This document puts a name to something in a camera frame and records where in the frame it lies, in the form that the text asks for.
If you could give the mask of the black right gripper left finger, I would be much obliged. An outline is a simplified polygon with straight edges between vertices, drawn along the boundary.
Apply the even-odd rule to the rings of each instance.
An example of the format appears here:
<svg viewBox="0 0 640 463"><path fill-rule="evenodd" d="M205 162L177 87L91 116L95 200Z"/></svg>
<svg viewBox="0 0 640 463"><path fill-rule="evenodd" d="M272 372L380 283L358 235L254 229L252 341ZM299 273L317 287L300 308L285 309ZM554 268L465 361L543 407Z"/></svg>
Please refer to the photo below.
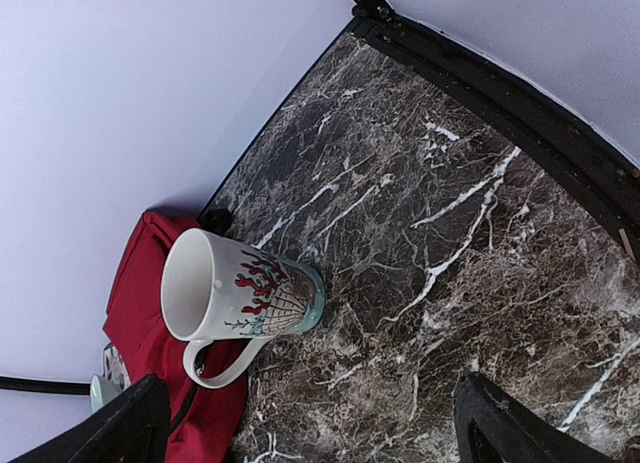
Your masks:
<svg viewBox="0 0 640 463"><path fill-rule="evenodd" d="M167 383L148 374L82 423L16 462L163 462L171 408Z"/></svg>

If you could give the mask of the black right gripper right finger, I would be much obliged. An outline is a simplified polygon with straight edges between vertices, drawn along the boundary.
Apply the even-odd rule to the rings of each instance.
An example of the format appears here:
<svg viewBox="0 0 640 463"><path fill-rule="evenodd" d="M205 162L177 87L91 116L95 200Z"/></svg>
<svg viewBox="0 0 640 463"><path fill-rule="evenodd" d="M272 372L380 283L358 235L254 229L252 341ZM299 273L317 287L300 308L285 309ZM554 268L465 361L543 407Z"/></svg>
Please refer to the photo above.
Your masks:
<svg viewBox="0 0 640 463"><path fill-rule="evenodd" d="M484 375L458 381L454 423L462 462L610 462L537 417Z"/></svg>

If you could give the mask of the red backpack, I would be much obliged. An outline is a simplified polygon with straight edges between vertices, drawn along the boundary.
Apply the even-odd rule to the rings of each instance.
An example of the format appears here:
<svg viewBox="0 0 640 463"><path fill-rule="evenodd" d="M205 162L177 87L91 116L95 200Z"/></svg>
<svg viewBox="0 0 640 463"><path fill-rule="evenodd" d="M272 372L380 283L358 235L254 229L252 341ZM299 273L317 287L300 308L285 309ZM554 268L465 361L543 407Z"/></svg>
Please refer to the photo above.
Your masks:
<svg viewBox="0 0 640 463"><path fill-rule="evenodd" d="M195 384L182 364L186 344L169 333L161 312L161 275L169 250L181 233L198 226L192 217L143 213L116 273L104 332L133 383L154 373L168 384L171 434L165 460L230 462L247 401L247 377L220 390Z"/></svg>

